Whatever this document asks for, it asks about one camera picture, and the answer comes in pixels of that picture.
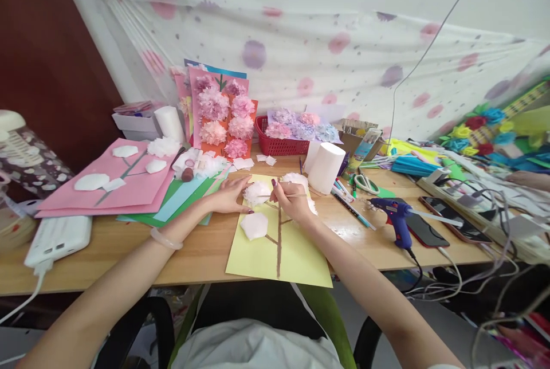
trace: bracelet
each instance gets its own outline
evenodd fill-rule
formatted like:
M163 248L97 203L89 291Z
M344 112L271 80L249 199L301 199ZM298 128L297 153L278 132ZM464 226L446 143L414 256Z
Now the bracelet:
M171 240L168 240L165 236L163 236L159 232L159 229L157 229L156 227L153 227L151 229L151 237L153 239L157 240L163 246L168 247L169 249L179 250L183 247L183 243L181 243L181 242L180 243L175 243Z

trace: blue glue gun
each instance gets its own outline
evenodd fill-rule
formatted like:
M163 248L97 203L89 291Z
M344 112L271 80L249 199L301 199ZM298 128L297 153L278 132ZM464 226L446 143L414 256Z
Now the blue glue gun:
M374 198L370 199L373 206L382 209L388 215L386 224L391 224L395 230L395 245L401 249L410 249L413 245L411 234L408 232L405 217L413 215L412 209L407 203L399 203L395 200Z

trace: red paper flower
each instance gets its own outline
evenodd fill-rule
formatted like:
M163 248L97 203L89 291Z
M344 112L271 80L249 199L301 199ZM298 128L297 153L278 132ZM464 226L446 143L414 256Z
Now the red paper flower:
M494 151L493 145L491 143L480 144L479 146L477 146L477 149L479 150L477 155L487 155L491 154Z
M485 124L487 124L487 117L483 117L483 116L470 117L466 120L465 124L468 128L476 130L478 128L483 127Z

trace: brown door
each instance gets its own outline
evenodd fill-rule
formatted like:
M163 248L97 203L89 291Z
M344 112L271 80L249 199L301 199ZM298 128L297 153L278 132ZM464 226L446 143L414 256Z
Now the brown door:
M74 172L121 135L123 103L73 0L0 0L0 109L27 125Z

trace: yellow cardstock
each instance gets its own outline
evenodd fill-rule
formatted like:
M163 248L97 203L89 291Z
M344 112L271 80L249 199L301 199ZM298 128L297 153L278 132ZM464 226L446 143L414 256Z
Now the yellow cardstock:
M273 178L277 180L277 177L254 174L252 181L263 181L273 189ZM241 228L246 214L239 216L225 272L331 288L327 259L302 233L297 223L288 221L278 203L268 203L271 206L265 203L254 207L256 213L263 213L268 218L266 237L248 240Z

